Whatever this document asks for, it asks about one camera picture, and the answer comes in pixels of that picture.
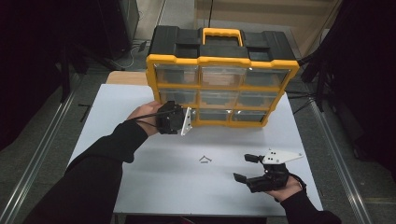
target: person's left arm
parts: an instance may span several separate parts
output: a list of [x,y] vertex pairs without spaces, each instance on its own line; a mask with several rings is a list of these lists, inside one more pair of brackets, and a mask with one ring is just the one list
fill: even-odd
[[122,163],[157,132],[155,118],[132,120],[157,112],[161,105],[139,106],[109,136],[76,157],[65,175],[35,206],[24,223],[110,223],[122,178]]

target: yellow handle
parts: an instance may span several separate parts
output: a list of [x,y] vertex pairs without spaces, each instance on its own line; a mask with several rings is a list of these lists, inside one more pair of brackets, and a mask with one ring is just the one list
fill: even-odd
[[203,29],[203,44],[205,44],[205,38],[207,35],[211,36],[227,36],[238,38],[239,46],[242,47],[241,32],[235,29],[218,29],[218,28],[204,28]]

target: gray floor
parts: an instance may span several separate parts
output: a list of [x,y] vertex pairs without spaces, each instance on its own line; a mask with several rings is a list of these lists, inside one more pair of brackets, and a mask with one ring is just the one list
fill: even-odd
[[[176,13],[180,5],[177,5],[175,0],[158,1],[153,12],[142,5],[139,10],[144,11],[143,18],[159,18],[158,20],[153,19],[152,22],[189,28],[193,26],[193,13],[192,11],[191,13],[187,12],[193,10],[192,2],[183,1],[185,5],[183,7],[186,10],[181,14]],[[145,37],[148,35],[142,33],[136,43],[150,39],[152,31],[149,28],[140,27],[139,29],[147,32],[149,37]],[[292,36],[288,35],[288,38],[293,46]],[[298,58],[298,52],[295,48],[293,50]],[[134,63],[126,70],[144,71],[147,51],[148,48],[142,52],[134,51]],[[130,64],[131,55],[125,55],[122,59],[117,60],[117,63]],[[18,186],[37,149],[44,148],[47,153],[41,166],[36,167],[34,181],[22,188],[27,191],[27,194],[22,195],[20,207],[17,206],[14,209],[17,211],[13,213],[15,218],[11,218],[14,221],[8,223],[21,223],[38,200],[62,177],[83,128],[84,118],[86,118],[84,114],[86,114],[87,107],[81,105],[92,105],[100,85],[106,82],[109,72],[101,64],[90,61],[87,75],[73,76],[74,91],[69,104],[65,106],[65,104],[59,103],[62,90],[57,90],[29,122],[19,138],[12,145],[0,151],[0,211],[6,208],[13,193],[19,193],[14,189]],[[297,76],[290,82],[287,91],[311,91],[314,87],[315,82],[307,85]],[[307,98],[290,100],[292,109],[298,109],[307,100]],[[49,144],[43,147],[40,141],[45,136],[52,119],[58,118],[56,116],[59,115],[59,113],[57,114],[59,109],[66,109],[66,113],[59,119],[60,127],[52,134]],[[295,120],[324,209],[333,211],[343,219],[344,223],[370,223],[367,220],[361,221],[364,218],[359,216],[359,211],[356,211],[356,206],[350,201],[354,197],[349,195],[348,183],[345,183],[343,178],[345,170],[344,172],[340,171],[340,161],[334,157],[334,149],[336,149],[342,156],[341,164],[346,166],[346,171],[350,174],[349,186],[352,183],[352,187],[356,187],[354,192],[358,194],[352,196],[361,196],[363,209],[366,209],[371,223],[394,223],[396,219],[396,185],[389,171],[374,161],[360,161],[355,158],[342,124],[330,110],[327,102],[324,102],[323,113],[318,113],[315,104],[311,104],[296,113]],[[0,223],[6,223],[4,217],[0,219]],[[268,223],[287,223],[287,220],[284,217],[270,217]]]

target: white bracket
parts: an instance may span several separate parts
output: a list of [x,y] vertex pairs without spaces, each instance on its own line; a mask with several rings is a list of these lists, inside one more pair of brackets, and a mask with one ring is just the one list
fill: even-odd
[[269,149],[262,160],[263,164],[281,164],[286,161],[293,161],[303,157],[303,154],[297,152],[282,151]]
[[186,135],[186,133],[191,130],[191,107],[187,107],[186,116],[184,117],[183,127],[181,128],[181,136]]

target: transparent compartment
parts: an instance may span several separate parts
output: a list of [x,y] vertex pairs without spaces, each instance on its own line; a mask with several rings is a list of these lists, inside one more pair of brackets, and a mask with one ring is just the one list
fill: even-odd
[[155,63],[158,83],[198,84],[198,65]]
[[161,103],[175,101],[177,104],[194,105],[196,104],[197,90],[185,89],[159,89]]
[[237,91],[200,91],[200,107],[233,108],[237,98]]
[[244,85],[280,87],[289,71],[289,69],[249,68]]
[[221,120],[226,121],[232,110],[227,109],[200,109],[199,120]]
[[236,66],[203,66],[202,85],[238,87],[246,71],[246,68]]
[[267,111],[261,110],[236,110],[233,112],[232,121],[262,122]]
[[276,97],[276,91],[240,91],[237,105],[269,107]]
[[[187,113],[187,108],[184,108],[183,112],[184,112],[184,114],[186,114]],[[197,117],[197,110],[192,108],[191,109],[191,121],[194,121],[196,117]]]

